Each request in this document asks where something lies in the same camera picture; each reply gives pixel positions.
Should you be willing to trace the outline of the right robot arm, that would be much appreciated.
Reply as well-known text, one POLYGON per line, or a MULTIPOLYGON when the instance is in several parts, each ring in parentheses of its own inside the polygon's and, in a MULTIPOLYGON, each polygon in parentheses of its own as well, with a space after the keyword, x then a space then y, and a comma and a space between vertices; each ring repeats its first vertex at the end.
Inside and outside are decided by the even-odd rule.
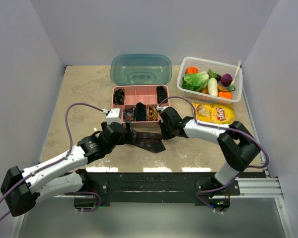
POLYGON ((157 107, 161 117, 159 126, 164 140, 174 137, 195 138, 217 144, 225 158, 225 163, 216 174, 201 185, 201 191, 222 195, 229 189, 229 183, 243 172, 260 149, 244 125, 238 121, 219 129, 216 124, 205 123, 193 117, 182 118, 172 107, 157 107))

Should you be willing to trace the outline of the maroon blue-flowered tie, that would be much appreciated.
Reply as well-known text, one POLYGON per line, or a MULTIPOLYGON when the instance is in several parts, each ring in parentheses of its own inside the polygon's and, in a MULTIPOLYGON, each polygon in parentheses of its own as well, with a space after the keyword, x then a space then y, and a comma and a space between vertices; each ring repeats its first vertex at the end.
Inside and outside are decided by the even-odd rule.
POLYGON ((135 136, 135 143, 132 145, 152 153, 160 153, 166 150, 162 142, 162 135, 160 133, 138 132, 134 129, 132 129, 132 133, 135 136))

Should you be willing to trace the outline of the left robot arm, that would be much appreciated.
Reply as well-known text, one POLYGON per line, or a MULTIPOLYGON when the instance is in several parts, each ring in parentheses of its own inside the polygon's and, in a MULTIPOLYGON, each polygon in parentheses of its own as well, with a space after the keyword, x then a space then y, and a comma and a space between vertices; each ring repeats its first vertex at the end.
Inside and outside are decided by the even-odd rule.
POLYGON ((102 130, 84 137, 77 145, 48 161, 20 169, 11 167, 5 174, 0 191, 13 217, 30 211, 38 202, 64 193, 89 194, 93 182, 78 167, 110 154, 118 145, 132 144, 131 123, 102 124, 102 130))

